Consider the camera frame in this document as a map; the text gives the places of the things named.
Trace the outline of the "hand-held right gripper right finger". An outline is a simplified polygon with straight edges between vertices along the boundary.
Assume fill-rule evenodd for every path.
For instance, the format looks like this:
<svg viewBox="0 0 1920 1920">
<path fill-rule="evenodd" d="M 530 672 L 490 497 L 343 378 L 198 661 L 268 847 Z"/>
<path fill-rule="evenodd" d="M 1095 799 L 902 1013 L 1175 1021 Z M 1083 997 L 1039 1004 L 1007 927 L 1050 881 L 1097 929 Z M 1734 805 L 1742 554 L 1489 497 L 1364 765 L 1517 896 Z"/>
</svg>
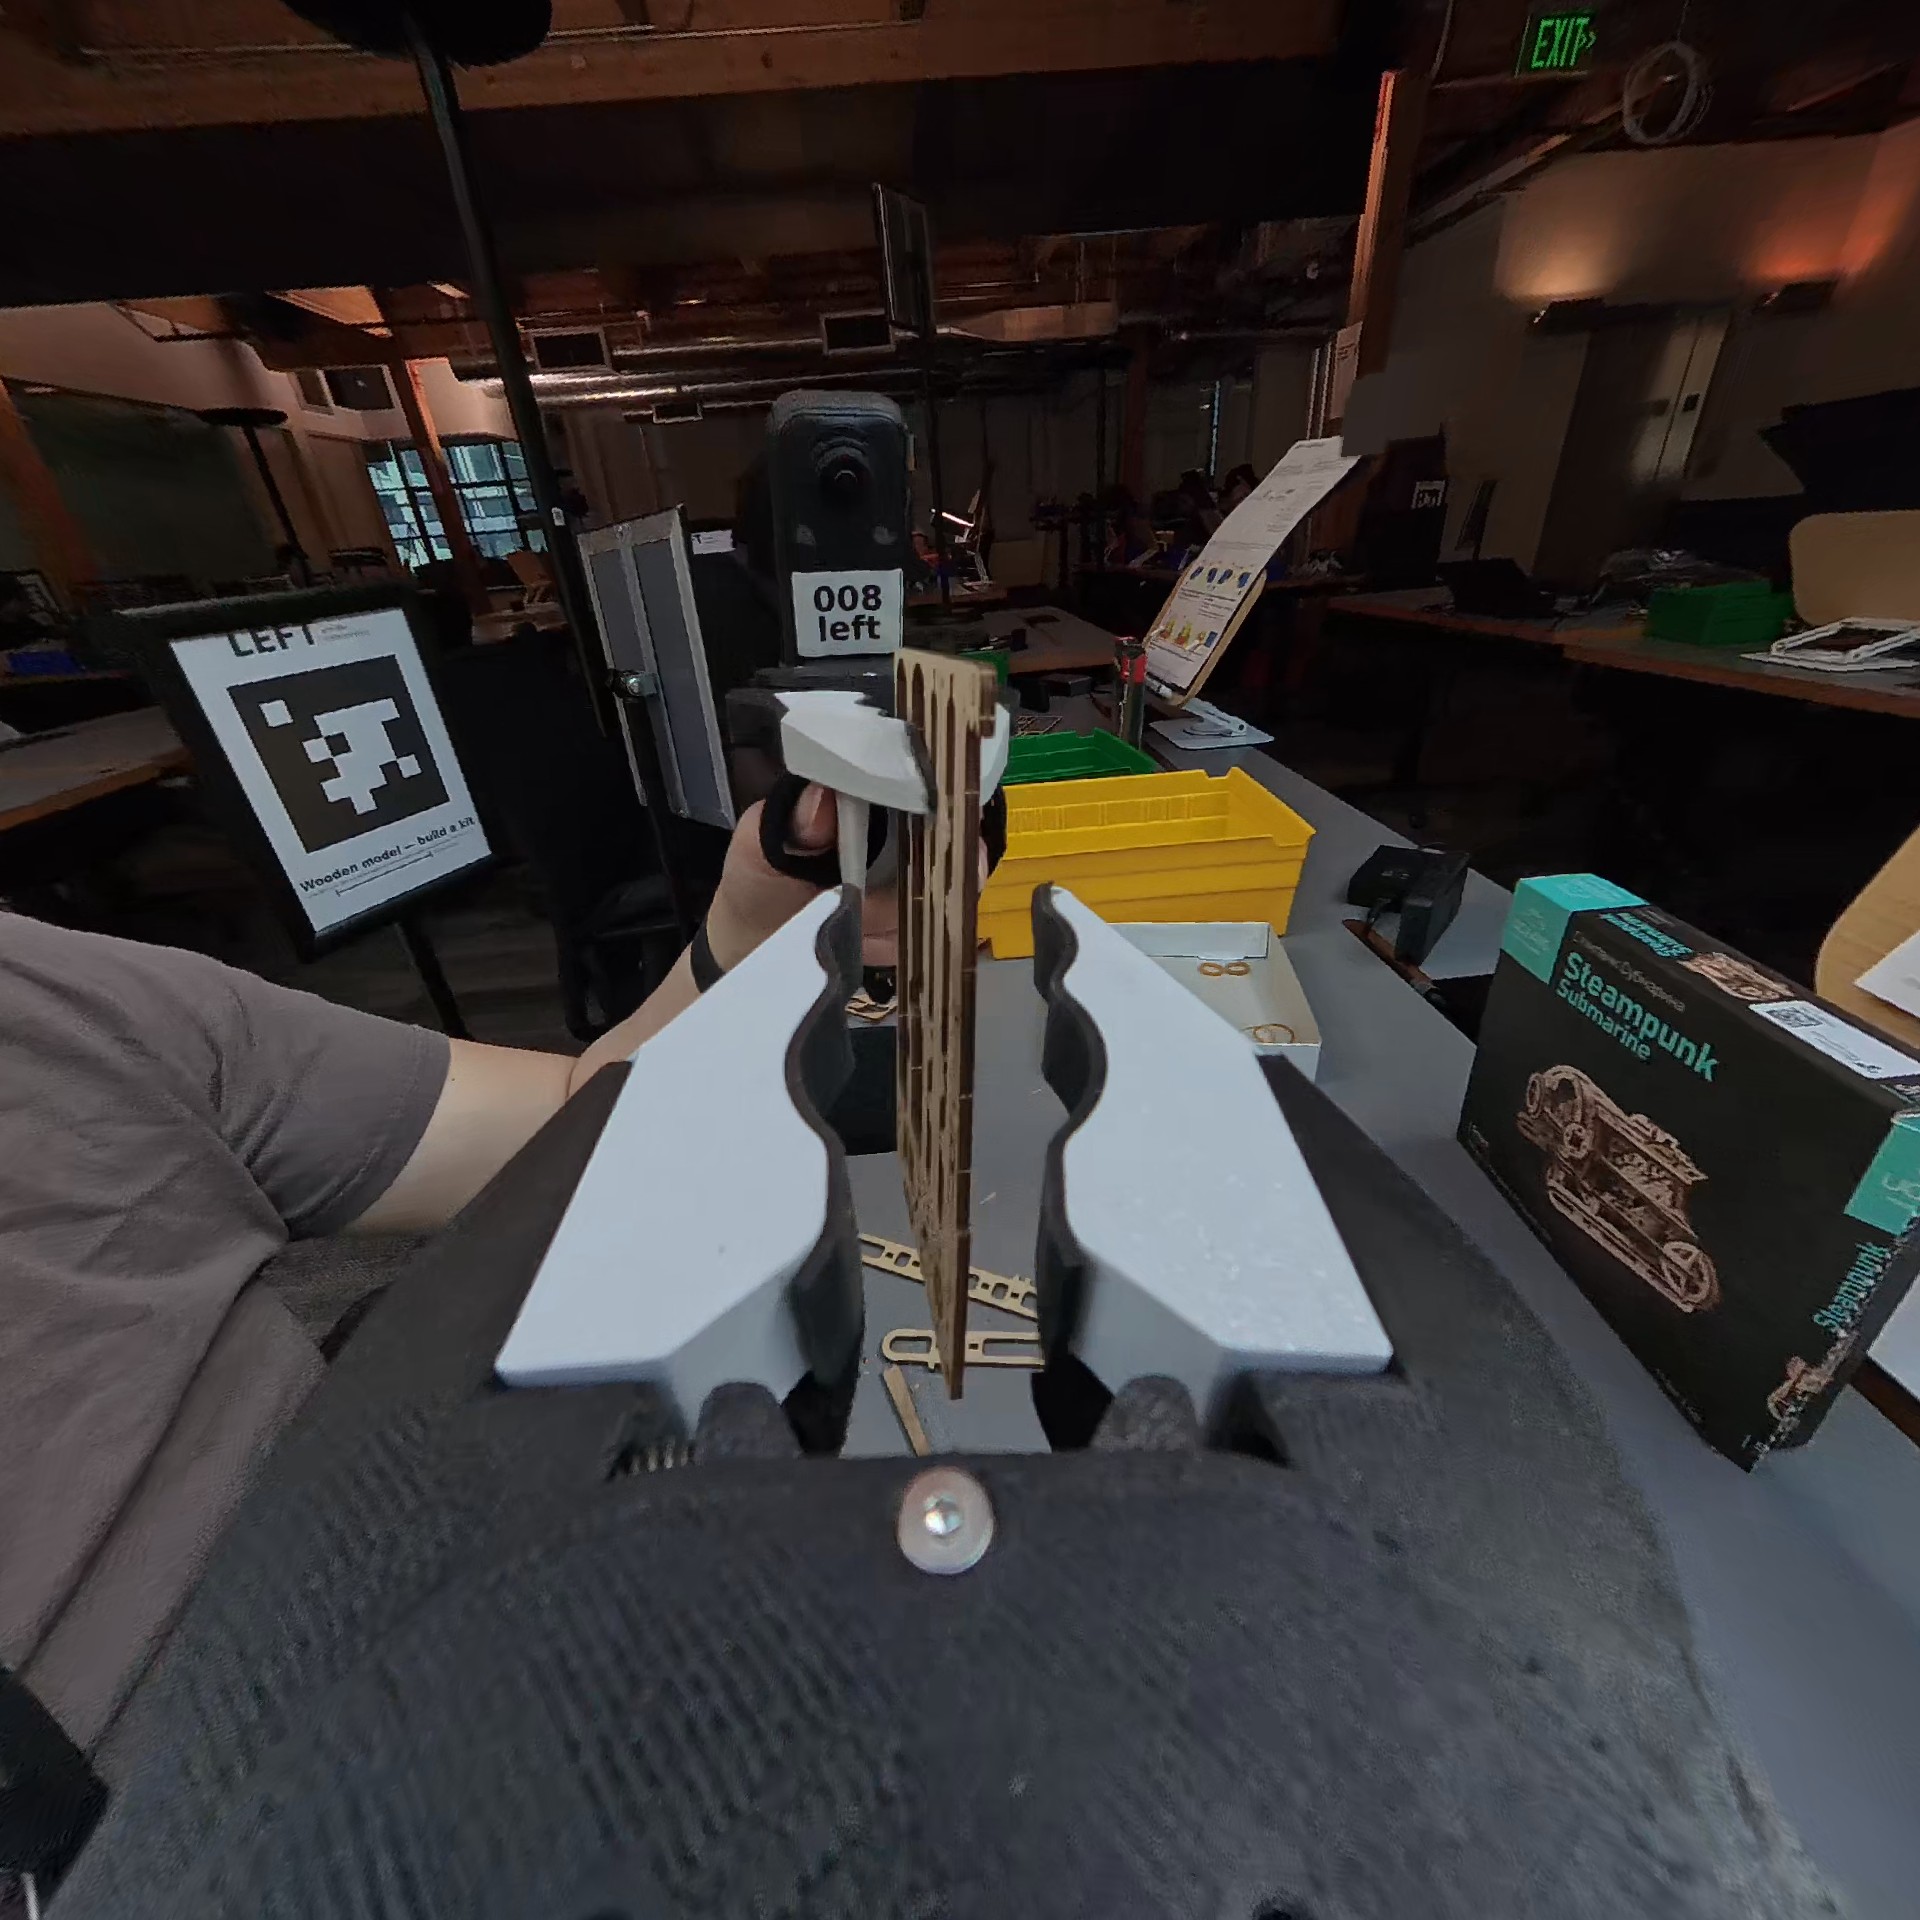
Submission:
<svg viewBox="0 0 1920 1920">
<path fill-rule="evenodd" d="M 1063 885 L 1033 893 L 1045 1080 L 1034 1404 L 1089 1444 L 1138 1381 L 1220 1429 L 1244 1381 L 1389 1372 L 1394 1350 L 1254 1044 Z"/>
</svg>

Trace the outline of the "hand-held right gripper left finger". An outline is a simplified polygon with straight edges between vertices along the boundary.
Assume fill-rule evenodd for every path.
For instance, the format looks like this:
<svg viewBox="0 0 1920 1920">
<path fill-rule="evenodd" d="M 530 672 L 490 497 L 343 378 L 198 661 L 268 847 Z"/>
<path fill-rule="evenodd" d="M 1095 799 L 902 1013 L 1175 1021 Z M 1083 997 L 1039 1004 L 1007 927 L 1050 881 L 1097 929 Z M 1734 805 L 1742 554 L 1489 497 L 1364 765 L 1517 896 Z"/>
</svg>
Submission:
<svg viewBox="0 0 1920 1920">
<path fill-rule="evenodd" d="M 855 1060 L 862 893 L 830 888 L 629 1060 L 494 1373 L 645 1383 L 683 1425 L 732 1383 L 845 1436 L 866 1295 L 830 1111 Z"/>
</svg>

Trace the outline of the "laser-cut wooden parts sheet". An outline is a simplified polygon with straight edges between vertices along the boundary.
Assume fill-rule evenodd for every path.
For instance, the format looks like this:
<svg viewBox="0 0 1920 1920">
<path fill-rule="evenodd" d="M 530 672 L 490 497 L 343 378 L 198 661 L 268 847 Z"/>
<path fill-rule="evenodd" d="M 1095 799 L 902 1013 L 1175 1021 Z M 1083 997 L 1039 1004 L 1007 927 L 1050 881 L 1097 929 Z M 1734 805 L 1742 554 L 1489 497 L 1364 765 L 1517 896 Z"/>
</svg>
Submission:
<svg viewBox="0 0 1920 1920">
<path fill-rule="evenodd" d="M 973 1074 L 985 818 L 977 740 L 998 703 L 993 665 L 905 648 L 898 715 L 920 736 L 937 784 L 928 815 L 902 818 L 898 954 L 898 1153 L 920 1255 L 929 1329 L 964 1396 L 973 1266 Z"/>
</svg>

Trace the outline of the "person's left forearm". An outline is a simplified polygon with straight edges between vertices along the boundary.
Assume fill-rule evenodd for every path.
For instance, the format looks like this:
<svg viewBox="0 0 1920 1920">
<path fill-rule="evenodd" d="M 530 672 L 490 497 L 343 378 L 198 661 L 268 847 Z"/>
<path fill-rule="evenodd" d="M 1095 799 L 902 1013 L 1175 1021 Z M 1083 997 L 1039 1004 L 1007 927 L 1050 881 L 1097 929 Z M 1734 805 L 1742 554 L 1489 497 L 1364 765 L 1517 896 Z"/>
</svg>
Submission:
<svg viewBox="0 0 1920 1920">
<path fill-rule="evenodd" d="M 575 1060 L 449 1040 L 434 1114 L 395 1182 L 351 1222 L 347 1237 L 412 1237 L 447 1226 L 596 1072 L 629 1060 L 683 1013 L 748 947 L 726 945 L 716 917 L 695 934 L 666 985 Z"/>
</svg>

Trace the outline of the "black model kit box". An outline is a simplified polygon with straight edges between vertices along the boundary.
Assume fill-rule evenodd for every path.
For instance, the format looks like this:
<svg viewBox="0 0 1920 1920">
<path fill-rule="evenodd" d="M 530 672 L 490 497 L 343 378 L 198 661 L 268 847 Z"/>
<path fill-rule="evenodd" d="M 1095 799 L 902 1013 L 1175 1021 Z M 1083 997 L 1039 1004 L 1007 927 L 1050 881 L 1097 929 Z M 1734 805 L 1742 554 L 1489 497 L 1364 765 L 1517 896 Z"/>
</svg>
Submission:
<svg viewBox="0 0 1920 1920">
<path fill-rule="evenodd" d="M 1918 1278 L 1913 1050 L 1589 872 L 1512 893 L 1457 1140 L 1742 1469 Z"/>
</svg>

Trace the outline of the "person's left hand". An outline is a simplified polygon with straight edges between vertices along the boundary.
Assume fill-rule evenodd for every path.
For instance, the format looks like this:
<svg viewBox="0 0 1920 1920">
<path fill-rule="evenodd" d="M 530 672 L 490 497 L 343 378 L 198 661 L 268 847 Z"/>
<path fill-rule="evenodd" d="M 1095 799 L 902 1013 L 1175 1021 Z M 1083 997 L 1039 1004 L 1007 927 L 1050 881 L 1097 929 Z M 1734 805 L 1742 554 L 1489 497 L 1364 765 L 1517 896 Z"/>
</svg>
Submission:
<svg viewBox="0 0 1920 1920">
<path fill-rule="evenodd" d="M 715 987 L 839 880 L 838 799 L 827 785 L 780 776 L 732 831 L 722 877 L 687 947 L 695 989 Z"/>
</svg>

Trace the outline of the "green storage bin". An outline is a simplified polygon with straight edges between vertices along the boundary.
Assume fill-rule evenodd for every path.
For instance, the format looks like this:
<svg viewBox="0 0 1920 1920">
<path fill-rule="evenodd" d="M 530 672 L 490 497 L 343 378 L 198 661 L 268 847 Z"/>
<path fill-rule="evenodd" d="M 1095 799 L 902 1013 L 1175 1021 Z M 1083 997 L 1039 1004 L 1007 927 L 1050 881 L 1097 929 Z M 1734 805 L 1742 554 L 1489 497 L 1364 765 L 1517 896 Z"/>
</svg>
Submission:
<svg viewBox="0 0 1920 1920">
<path fill-rule="evenodd" d="M 1754 654 L 1784 636 L 1790 591 L 1764 580 L 1657 587 L 1644 612 L 1644 638 Z"/>
<path fill-rule="evenodd" d="M 1012 738 L 1002 785 L 1059 779 L 1151 776 L 1164 767 L 1113 733 L 1019 733 Z"/>
</svg>

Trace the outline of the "yellow storage bin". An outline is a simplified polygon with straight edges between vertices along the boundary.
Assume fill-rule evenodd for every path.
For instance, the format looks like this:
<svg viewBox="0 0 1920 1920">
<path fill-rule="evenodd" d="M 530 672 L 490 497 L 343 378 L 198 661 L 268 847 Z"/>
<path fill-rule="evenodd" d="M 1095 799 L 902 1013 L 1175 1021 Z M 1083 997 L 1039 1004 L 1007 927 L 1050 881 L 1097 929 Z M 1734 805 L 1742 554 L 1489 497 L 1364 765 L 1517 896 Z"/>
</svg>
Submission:
<svg viewBox="0 0 1920 1920">
<path fill-rule="evenodd" d="M 993 957 L 1033 954 L 1034 885 L 1113 925 L 1263 920 L 1287 929 L 1313 828 L 1247 772 L 1167 772 L 1002 789 L 1004 857 L 977 900 Z"/>
</svg>

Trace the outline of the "grey light panel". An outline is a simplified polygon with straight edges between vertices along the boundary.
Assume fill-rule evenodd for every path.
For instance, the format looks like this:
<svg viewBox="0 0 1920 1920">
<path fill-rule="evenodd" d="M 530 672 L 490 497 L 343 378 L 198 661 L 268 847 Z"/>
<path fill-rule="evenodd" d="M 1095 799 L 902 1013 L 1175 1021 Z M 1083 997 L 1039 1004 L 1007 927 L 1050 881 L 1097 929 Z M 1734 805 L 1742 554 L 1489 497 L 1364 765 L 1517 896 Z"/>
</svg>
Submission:
<svg viewBox="0 0 1920 1920">
<path fill-rule="evenodd" d="M 620 518 L 579 541 L 626 767 L 641 805 L 736 828 L 732 779 L 683 509 Z"/>
</svg>

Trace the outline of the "slotted wooden strip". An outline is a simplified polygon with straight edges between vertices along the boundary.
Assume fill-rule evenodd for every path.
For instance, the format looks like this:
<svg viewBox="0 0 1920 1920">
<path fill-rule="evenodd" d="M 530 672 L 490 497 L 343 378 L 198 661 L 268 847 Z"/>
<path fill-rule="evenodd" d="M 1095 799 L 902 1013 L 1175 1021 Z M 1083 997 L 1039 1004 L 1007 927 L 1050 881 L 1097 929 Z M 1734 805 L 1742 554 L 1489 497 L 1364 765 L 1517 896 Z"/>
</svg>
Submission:
<svg viewBox="0 0 1920 1920">
<path fill-rule="evenodd" d="M 880 1357 L 898 1368 L 947 1372 L 937 1329 L 901 1327 L 882 1335 Z M 964 1368 L 1024 1368 L 1039 1372 L 1045 1350 L 1039 1332 L 977 1329 L 964 1339 Z"/>
<path fill-rule="evenodd" d="M 862 1262 L 895 1275 L 905 1285 L 924 1288 L 920 1255 L 909 1243 L 862 1233 L 857 1237 Z M 975 1304 L 997 1309 L 1002 1313 L 1015 1313 L 1025 1322 L 1039 1322 L 1039 1285 L 1019 1275 L 1002 1275 L 981 1266 L 968 1270 L 968 1299 Z"/>
</svg>

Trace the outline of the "white open cardboard box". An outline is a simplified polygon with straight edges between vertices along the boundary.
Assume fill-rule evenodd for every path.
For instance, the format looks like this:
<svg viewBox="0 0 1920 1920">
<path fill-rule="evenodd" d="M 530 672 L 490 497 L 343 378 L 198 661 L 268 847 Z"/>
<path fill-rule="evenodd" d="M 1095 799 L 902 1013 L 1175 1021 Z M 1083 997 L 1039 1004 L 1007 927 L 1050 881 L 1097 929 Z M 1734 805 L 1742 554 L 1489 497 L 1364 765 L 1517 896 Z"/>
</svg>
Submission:
<svg viewBox="0 0 1920 1920">
<path fill-rule="evenodd" d="M 1179 982 L 1263 1060 L 1285 1060 L 1312 1083 L 1319 1025 L 1266 920 L 1138 920 L 1117 934 Z"/>
</svg>

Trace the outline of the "instruction display stand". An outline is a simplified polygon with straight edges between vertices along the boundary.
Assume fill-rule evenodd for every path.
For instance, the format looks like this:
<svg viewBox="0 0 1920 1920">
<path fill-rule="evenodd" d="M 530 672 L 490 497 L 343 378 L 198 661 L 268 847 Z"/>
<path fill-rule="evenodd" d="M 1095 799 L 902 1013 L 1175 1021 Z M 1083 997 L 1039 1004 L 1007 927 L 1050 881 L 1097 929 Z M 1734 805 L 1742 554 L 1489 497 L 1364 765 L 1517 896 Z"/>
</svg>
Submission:
<svg viewBox="0 0 1920 1920">
<path fill-rule="evenodd" d="M 1357 466 L 1359 457 L 1337 436 L 1297 441 L 1179 570 L 1147 636 L 1117 646 L 1117 724 L 1125 740 L 1141 740 L 1147 698 L 1182 710 L 1207 687 L 1260 601 L 1268 560 Z"/>
</svg>

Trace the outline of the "black power adapter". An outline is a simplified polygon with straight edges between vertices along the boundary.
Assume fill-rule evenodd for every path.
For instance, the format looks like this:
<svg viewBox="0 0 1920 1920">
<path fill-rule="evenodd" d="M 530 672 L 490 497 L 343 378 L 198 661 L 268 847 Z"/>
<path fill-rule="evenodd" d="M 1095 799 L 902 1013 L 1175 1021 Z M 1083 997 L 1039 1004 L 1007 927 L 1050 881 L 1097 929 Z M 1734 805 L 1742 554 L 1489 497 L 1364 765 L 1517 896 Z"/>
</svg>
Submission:
<svg viewBox="0 0 1920 1920">
<path fill-rule="evenodd" d="M 1433 945 L 1457 917 L 1470 854 L 1428 847 L 1376 847 L 1347 881 L 1347 902 L 1367 929 L 1393 927 L 1398 962 L 1424 967 Z"/>
</svg>

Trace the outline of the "black stand pole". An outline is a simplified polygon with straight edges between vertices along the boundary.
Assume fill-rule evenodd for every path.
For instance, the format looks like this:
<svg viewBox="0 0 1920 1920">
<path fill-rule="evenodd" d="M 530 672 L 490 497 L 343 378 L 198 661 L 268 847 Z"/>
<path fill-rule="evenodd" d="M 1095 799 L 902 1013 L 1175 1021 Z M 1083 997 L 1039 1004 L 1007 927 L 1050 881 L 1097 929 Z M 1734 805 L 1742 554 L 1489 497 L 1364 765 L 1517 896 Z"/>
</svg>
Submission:
<svg viewBox="0 0 1920 1920">
<path fill-rule="evenodd" d="M 556 570 L 556 586 L 557 586 L 561 609 L 568 619 L 568 631 L 573 636 L 573 650 L 579 656 L 587 706 L 601 733 L 609 733 L 611 720 L 609 720 L 609 697 L 607 697 L 607 661 L 601 650 L 601 631 L 596 631 L 592 598 L 587 598 L 585 565 L 579 554 L 579 542 L 573 538 L 573 524 L 563 509 L 563 491 L 550 457 L 541 401 L 534 397 L 530 371 L 518 342 L 518 324 L 509 310 L 508 285 L 497 267 L 492 219 L 484 204 L 479 181 L 470 162 L 467 124 L 461 113 L 454 69 L 443 48 L 438 48 L 438 43 L 432 40 L 418 3 L 398 3 L 398 22 L 407 43 L 407 55 L 421 75 L 425 110 L 441 140 L 449 196 L 454 196 L 461 237 L 467 246 L 470 294 L 490 329 L 492 358 L 497 364 L 504 400 L 509 405 L 509 416 L 517 427 L 517 444 L 541 506 L 547 558 L 553 560 L 553 570 Z"/>
</svg>

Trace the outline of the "framed left marker sign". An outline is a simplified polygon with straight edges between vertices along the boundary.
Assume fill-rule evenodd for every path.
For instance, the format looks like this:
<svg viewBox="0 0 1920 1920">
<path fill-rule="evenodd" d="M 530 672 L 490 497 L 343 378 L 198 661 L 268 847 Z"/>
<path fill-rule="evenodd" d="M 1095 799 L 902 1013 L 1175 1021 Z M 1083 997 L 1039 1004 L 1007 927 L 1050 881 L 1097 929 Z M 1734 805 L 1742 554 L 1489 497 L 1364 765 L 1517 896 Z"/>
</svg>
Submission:
<svg viewBox="0 0 1920 1920">
<path fill-rule="evenodd" d="M 198 601 L 109 631 L 304 957 L 494 863 L 407 587 Z"/>
</svg>

